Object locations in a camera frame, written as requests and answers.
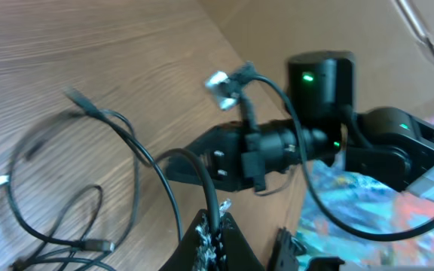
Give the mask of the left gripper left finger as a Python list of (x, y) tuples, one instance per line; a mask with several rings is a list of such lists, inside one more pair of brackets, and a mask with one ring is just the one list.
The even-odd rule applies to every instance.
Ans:
[(196, 227), (202, 224), (204, 215), (207, 215), (206, 209), (197, 212), (176, 250), (159, 271), (192, 270), (197, 257), (197, 248), (200, 246), (200, 236), (196, 231)]

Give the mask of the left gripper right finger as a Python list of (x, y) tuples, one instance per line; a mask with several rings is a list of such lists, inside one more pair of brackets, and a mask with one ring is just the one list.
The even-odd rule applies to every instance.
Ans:
[(245, 236), (230, 212), (225, 212), (220, 224), (221, 257), (219, 263), (225, 271), (264, 271)]

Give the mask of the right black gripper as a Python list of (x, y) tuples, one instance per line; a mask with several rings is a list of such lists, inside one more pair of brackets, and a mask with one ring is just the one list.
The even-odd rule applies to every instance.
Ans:
[(184, 149), (200, 161), (214, 188), (236, 192), (267, 189), (265, 176), (301, 163), (300, 142), (292, 120), (272, 120), (250, 130), (241, 121), (222, 123)]

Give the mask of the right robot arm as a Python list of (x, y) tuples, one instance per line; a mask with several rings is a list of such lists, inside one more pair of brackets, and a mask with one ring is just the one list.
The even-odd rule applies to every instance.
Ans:
[(349, 51), (314, 51), (287, 61), (287, 120), (258, 123), (243, 95), (263, 81), (252, 63), (206, 82), (219, 107), (240, 109), (238, 121), (222, 123), (192, 141), (215, 188), (263, 191), (271, 172), (287, 172), (309, 160), (332, 165), (343, 152), (344, 168), (401, 192), (434, 167), (434, 126), (401, 109), (354, 108), (355, 62)]

